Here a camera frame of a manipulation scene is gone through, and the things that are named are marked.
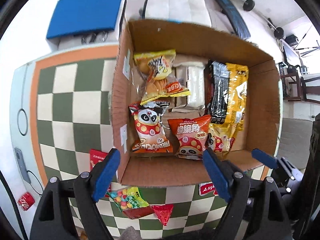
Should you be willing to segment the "checkered green tablecloth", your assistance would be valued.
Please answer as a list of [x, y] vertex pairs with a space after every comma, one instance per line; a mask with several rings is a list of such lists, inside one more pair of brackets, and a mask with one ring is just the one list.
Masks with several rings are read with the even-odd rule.
[[[30, 113], [37, 132], [34, 154], [40, 177], [73, 179], [89, 171], [90, 150], [108, 152], [113, 147], [111, 94], [116, 66], [116, 45], [77, 49], [56, 54], [50, 64], [36, 64]], [[199, 194], [196, 184], [179, 187], [140, 188], [156, 205], [173, 204], [167, 225], [155, 215], [129, 219], [110, 198], [97, 204], [108, 230], [118, 237], [134, 227], [144, 239], [216, 227], [226, 207], [215, 193]]]

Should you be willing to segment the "panda orange snack bag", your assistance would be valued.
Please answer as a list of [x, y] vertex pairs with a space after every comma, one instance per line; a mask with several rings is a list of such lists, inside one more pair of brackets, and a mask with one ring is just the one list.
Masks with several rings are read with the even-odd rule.
[[156, 100], [144, 105], [139, 102], [129, 105], [138, 135], [138, 140], [132, 145], [133, 152], [158, 154], [173, 151], [162, 122], [162, 116], [169, 106], [170, 102], [164, 100]]

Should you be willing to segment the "big red spicy strip bag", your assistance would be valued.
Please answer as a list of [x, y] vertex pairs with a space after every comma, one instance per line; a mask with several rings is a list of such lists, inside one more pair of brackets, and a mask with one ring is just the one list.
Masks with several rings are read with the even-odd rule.
[[102, 162], [106, 158], [107, 153], [101, 152], [99, 150], [91, 149], [89, 152], [89, 155], [90, 155], [90, 169], [92, 170], [97, 163]]

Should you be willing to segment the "white quilted chair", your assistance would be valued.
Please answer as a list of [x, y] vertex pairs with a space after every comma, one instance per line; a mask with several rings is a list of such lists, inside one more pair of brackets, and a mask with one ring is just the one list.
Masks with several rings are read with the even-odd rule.
[[205, 0], [146, 0], [142, 17], [212, 26]]

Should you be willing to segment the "white red snack bag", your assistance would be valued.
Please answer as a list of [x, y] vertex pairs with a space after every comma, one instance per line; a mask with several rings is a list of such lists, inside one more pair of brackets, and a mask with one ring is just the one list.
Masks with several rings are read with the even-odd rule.
[[209, 193], [212, 193], [214, 196], [218, 195], [218, 192], [212, 182], [200, 183], [199, 184], [199, 195], [205, 196]]

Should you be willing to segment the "dark wooden chair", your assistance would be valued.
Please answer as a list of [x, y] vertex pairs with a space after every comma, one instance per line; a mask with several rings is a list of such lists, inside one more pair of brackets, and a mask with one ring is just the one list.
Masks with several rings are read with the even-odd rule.
[[[286, 79], [290, 78], [292, 81], [288, 82], [289, 85], [295, 85], [297, 95], [292, 96], [287, 94]], [[308, 86], [308, 83], [313, 81], [319, 81], [319, 75], [304, 79], [300, 72], [299, 65], [289, 65], [287, 67], [287, 74], [280, 75], [281, 81], [283, 81], [283, 98], [288, 101], [305, 101], [309, 103], [315, 103], [319, 105], [319, 100], [308, 98], [308, 94], [319, 96], [319, 86]]]

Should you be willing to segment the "yellow biscuit bag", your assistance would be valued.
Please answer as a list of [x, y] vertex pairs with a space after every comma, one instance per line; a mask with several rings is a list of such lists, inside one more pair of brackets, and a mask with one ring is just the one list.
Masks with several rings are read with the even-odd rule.
[[145, 77], [144, 92], [140, 104], [145, 105], [159, 98], [189, 96], [190, 90], [174, 75], [173, 62], [176, 50], [135, 53], [135, 65]]

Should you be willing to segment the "yellow black noodle bag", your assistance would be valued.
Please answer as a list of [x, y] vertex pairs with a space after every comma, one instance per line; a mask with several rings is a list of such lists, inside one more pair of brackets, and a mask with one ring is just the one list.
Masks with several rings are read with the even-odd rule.
[[244, 129], [249, 69], [234, 63], [209, 60], [206, 66], [206, 113], [217, 125], [233, 124]]

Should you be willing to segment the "white tissue pack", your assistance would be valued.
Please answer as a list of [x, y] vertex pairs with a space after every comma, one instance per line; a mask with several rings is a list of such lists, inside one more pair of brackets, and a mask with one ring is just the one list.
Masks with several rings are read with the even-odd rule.
[[204, 69], [203, 62], [182, 62], [174, 65], [175, 75], [179, 83], [189, 89], [190, 95], [175, 99], [175, 112], [188, 113], [193, 110], [203, 110], [205, 106]]

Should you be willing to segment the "blue seat cushion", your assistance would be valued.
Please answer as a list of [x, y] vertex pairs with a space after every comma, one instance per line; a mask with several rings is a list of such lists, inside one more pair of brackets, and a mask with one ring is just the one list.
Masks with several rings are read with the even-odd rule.
[[122, 0], [59, 0], [47, 39], [116, 29]]

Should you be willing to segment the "colourful candy bag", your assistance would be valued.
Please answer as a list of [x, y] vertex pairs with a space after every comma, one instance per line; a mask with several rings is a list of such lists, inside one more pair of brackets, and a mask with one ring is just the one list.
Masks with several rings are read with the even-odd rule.
[[129, 219], [139, 219], [154, 213], [153, 208], [140, 194], [136, 186], [125, 187], [107, 192], [116, 207]]

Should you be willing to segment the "cardboard box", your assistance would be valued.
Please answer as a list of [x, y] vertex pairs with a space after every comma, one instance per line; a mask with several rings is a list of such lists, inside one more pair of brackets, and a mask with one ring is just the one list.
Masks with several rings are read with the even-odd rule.
[[269, 155], [277, 151], [280, 114], [279, 72], [272, 56], [249, 42], [212, 28], [189, 23], [160, 20], [129, 22], [120, 39], [117, 65], [112, 86], [112, 127], [115, 147], [121, 161], [118, 181], [123, 185], [167, 187], [209, 181], [199, 160], [167, 157], [139, 157], [132, 153], [136, 140], [129, 104], [137, 102], [131, 76], [123, 73], [125, 56], [134, 53], [176, 50], [184, 60], [214, 60], [248, 67], [248, 96], [244, 129], [238, 133], [226, 159], [243, 171], [261, 163], [251, 155], [257, 148]]

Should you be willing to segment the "small red triangular packet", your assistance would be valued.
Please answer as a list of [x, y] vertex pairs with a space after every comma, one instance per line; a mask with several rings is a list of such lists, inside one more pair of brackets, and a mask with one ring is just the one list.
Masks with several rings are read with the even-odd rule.
[[163, 226], [167, 226], [167, 223], [171, 217], [174, 205], [173, 204], [165, 204], [165, 205], [152, 205], [154, 214], [161, 222]]

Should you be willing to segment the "yellow panda snack bag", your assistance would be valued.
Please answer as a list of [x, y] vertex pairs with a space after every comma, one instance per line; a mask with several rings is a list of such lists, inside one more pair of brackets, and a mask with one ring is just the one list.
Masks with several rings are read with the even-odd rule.
[[207, 146], [219, 157], [227, 155], [237, 136], [237, 124], [209, 124]]

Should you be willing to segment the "orange chips bag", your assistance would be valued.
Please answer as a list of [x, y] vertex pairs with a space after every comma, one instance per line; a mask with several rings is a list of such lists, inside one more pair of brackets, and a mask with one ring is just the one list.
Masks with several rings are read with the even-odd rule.
[[168, 124], [172, 133], [178, 139], [178, 158], [202, 160], [208, 137], [210, 115], [193, 119], [169, 119]]

